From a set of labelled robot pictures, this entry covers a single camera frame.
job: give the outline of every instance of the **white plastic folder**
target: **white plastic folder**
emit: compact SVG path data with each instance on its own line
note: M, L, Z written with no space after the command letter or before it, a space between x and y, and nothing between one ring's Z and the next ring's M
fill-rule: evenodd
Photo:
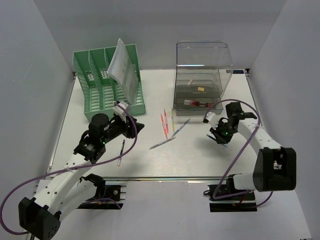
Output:
M119 38L107 74L117 81L130 105L135 105L138 95L138 77L127 48Z

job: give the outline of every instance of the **orange pen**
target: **orange pen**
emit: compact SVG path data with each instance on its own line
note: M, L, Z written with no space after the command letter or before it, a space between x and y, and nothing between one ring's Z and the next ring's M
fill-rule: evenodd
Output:
M163 127L163 131L164 131L165 138L168 139L168 134L167 134L167 131L166 131L166 126L165 126L164 118L162 117L162 114L160 114L160 116L161 116L161 122L162 122L162 127Z
M163 109L163 112L164 112L164 121L165 121L166 133L169 134L169 126L168 126L168 119L167 119L166 110Z

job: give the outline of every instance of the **green crate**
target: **green crate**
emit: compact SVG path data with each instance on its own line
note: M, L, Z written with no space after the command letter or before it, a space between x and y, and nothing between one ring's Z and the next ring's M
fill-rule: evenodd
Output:
M130 106L130 114L133 116L145 114L146 106L141 85L137 48L135 44L130 44L126 45L126 49L139 81L136 104ZM114 46L73 53L73 66L84 95L84 114L89 121L99 113L104 113L112 118L114 101L128 103L117 81L107 74L109 63L115 51L116 47Z

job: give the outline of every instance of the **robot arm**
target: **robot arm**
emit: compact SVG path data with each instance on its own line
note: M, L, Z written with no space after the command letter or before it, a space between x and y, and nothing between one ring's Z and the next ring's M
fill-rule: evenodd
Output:
M204 123L210 123L210 132L218 144L227 144L235 133L249 139L257 126L257 117L244 112L239 102L226 105L228 118L220 118L209 113ZM253 172L230 175L226 185L230 194L242 190L288 191L296 187L296 152L292 148L282 147L260 127L249 142L257 154Z
M125 102L119 105L124 109L128 107ZM135 137L134 126L128 116L117 106L113 111L114 117L111 120L102 113L92 117L88 130L82 134L73 155L64 166L68 171L56 175L32 199L25 197L19 203L20 226L38 239L52 239L61 221L81 203L105 196L106 182L102 177L94 174L82 177L91 167L68 168L95 164L105 153L105 144L121 134L127 138ZM133 120L139 133L144 125Z

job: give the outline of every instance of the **gray wall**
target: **gray wall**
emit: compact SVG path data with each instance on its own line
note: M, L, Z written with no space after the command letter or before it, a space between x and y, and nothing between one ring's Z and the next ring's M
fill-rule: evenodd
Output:
M34 0L69 66L74 51L137 44L140 68L173 69L181 40L224 40L249 68L286 0Z
M0 7L0 201L19 183L43 175L72 72L32 0L5 0ZM18 203L35 184L12 195L4 220L20 232ZM0 239L20 239L0 227Z
M250 70L269 133L297 152L297 187L312 239L320 239L320 1L288 0Z

